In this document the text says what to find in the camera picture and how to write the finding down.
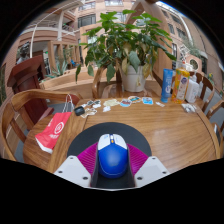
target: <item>potted plant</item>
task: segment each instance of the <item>potted plant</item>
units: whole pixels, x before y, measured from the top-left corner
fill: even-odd
[[[134,10],[123,10],[122,13],[126,15],[134,12]],[[113,20],[117,20],[116,13],[101,13],[101,20],[98,22],[101,22],[102,25],[83,34],[95,37],[100,30],[104,29],[105,31],[93,43],[80,43],[80,45],[85,45],[84,49],[88,48],[85,65],[88,67],[90,76],[94,76],[92,62],[95,62],[98,68],[107,68],[108,83],[114,77],[115,72],[120,69],[124,88],[128,91],[138,92],[144,88],[145,79],[152,75],[159,48],[170,59],[176,60],[176,57],[170,54],[166,47],[157,42],[159,38],[167,47],[171,48],[165,39],[171,41],[172,39],[166,31],[159,28],[158,23],[161,21],[148,13],[133,17],[133,19],[137,19],[136,25],[114,22]],[[76,72],[76,81],[79,72],[80,68]],[[135,88],[131,90],[125,86],[124,81],[127,81],[129,76],[131,78],[133,74],[135,74],[135,78],[132,78],[129,83]]]

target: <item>chair backrest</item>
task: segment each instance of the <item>chair backrest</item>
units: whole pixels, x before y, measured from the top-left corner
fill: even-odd
[[[39,99],[50,99],[66,102],[66,97],[68,94],[70,94],[74,105],[77,105],[79,100],[82,99],[82,96],[78,93],[31,89],[15,94],[11,99],[11,103],[13,109],[21,114],[25,124],[29,127],[33,127],[34,126],[33,121],[31,120],[30,116],[26,113],[26,110],[24,108],[24,105],[28,101],[39,98]]]
[[[210,118],[220,109],[224,108],[224,100],[220,100],[218,103],[216,103],[213,107],[210,108],[208,111],[206,117],[210,120]],[[222,132],[224,129],[224,121],[222,123],[222,126],[220,128],[220,131]]]
[[[210,118],[220,109],[220,108],[224,108],[224,100],[220,100],[217,104],[215,104],[213,107],[210,108],[210,110],[207,113],[207,118],[210,120]],[[216,124],[217,126],[217,130],[219,133],[219,137],[220,137],[220,151],[217,152],[217,158],[222,158],[223,157],[223,140],[224,140],[224,136],[222,135],[222,131],[224,129],[224,121],[222,123],[221,128],[218,126],[218,124]]]
[[[12,161],[17,161],[14,156],[14,152],[10,149],[10,146],[7,141],[7,130],[9,128],[9,126],[11,125],[11,127],[15,131],[16,135],[20,138],[20,140],[23,143],[25,143],[25,141],[26,141],[26,136],[19,128],[18,124],[16,123],[16,121],[14,119],[14,116],[15,116],[15,113],[12,108],[12,105],[11,105],[11,103],[8,103],[5,106],[3,114],[2,114],[0,134],[1,134],[3,145],[5,147],[5,151],[8,154],[9,159]]]
[[[216,157],[217,159],[221,159],[223,158],[223,136],[222,136],[222,132],[221,132],[221,129],[219,128],[218,124],[216,123],[213,123],[213,127],[215,127],[216,125],[216,129],[217,129],[217,138],[218,138],[218,142],[219,142],[219,149],[217,149],[217,152],[216,152]]]

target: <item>sticker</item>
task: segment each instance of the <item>sticker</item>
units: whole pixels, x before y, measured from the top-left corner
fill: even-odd
[[[142,101],[142,99],[138,96],[130,96],[128,97],[128,100],[131,100],[132,103],[138,103]]]
[[[153,105],[153,100],[151,97],[142,97],[142,102],[144,104],[149,104],[149,105]]]
[[[92,100],[90,100],[90,101],[87,102],[87,106],[91,106],[91,105],[93,105],[93,104],[100,104],[100,103],[101,103],[100,100],[96,100],[96,101],[92,101]]]
[[[131,105],[131,100],[123,99],[120,103],[122,107],[129,107]]]
[[[94,104],[93,105],[93,108],[98,108],[98,107],[101,107],[101,104]]]
[[[103,112],[107,112],[107,111],[110,111],[110,110],[111,110],[110,106],[106,106],[106,107],[103,108]]]
[[[85,113],[82,114],[81,117],[86,118],[88,115],[95,115],[96,112],[97,112],[97,110],[95,110],[94,108],[91,108],[91,109],[87,108],[85,110]]]
[[[113,100],[107,100],[104,102],[104,106],[107,107],[107,106],[116,106],[116,105],[119,105],[120,102],[118,102],[116,99],[113,99]]]
[[[160,102],[156,102],[157,105],[161,106],[161,107],[165,107],[164,104],[160,103]]]

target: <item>bottle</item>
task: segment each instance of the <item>bottle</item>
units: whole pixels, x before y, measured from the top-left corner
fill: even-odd
[[[192,78],[189,79],[187,88],[186,100],[188,103],[194,103],[199,91],[199,84],[197,83],[196,71]]]
[[[187,86],[189,83],[190,73],[186,70],[185,62],[176,68],[176,77],[174,82],[173,94],[171,101],[181,104],[185,100]]]
[[[173,76],[173,70],[163,69],[163,86],[161,94],[161,101],[163,103],[167,103],[168,98],[171,97],[170,90],[172,84],[172,76]]]

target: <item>white object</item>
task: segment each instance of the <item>white object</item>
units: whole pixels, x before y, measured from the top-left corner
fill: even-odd
[[[109,134],[102,135],[98,142],[98,150],[101,150],[107,147],[108,145],[110,145],[110,135]]]
[[[107,112],[107,111],[110,111],[110,106],[106,106],[103,108],[103,112]]]
[[[129,92],[141,92],[144,90],[145,86],[145,78],[142,72],[143,66],[138,67],[138,73],[136,73],[135,69],[129,65],[127,75],[122,71],[122,84],[124,89]]]
[[[82,187],[90,187],[91,175],[76,156],[69,156],[54,174]]]
[[[114,143],[116,145],[119,145],[119,146],[121,146],[124,149],[128,149],[124,139],[120,135],[114,134],[113,136],[114,136]]]
[[[161,107],[165,107],[164,104],[160,103],[160,102],[156,102],[157,105],[161,106]]]
[[[143,187],[156,180],[166,177],[169,174],[170,172],[160,162],[160,160],[155,156],[151,156],[146,160],[143,166],[135,174],[135,187]]]
[[[190,105],[190,104],[181,104],[182,107],[184,108],[184,110],[188,113],[191,113],[191,112],[196,112],[196,107],[194,105]]]
[[[194,74],[192,78],[189,79],[187,93],[185,99],[189,103],[194,103],[199,91],[199,84],[197,83],[197,77]]]
[[[94,107],[94,108],[101,107],[101,104],[94,104],[93,107]]]

